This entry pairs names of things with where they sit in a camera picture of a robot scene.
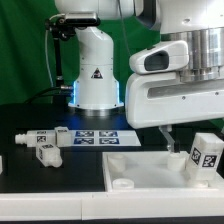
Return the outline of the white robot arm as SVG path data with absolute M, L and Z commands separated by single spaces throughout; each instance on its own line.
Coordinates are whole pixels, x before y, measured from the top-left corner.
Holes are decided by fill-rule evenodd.
M 136 130 L 143 145 L 160 129 L 224 118 L 224 0 L 55 0 L 79 41 L 80 74 L 70 104 L 74 128 Z M 121 94 L 112 39 L 97 20 L 134 18 Z

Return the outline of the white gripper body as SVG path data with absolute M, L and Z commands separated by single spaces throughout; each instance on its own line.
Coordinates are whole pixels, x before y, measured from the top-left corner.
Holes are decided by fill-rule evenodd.
M 175 72 L 133 74 L 125 110 L 135 129 L 224 118 L 224 79 L 180 83 Z

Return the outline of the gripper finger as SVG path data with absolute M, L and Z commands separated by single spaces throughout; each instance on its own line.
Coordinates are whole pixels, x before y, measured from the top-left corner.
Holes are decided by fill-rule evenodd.
M 167 141 L 167 150 L 170 153 L 179 153 L 180 152 L 179 142 L 175 140 L 171 135 L 172 126 L 171 125 L 160 126 L 159 131 L 162 133 L 162 135 Z

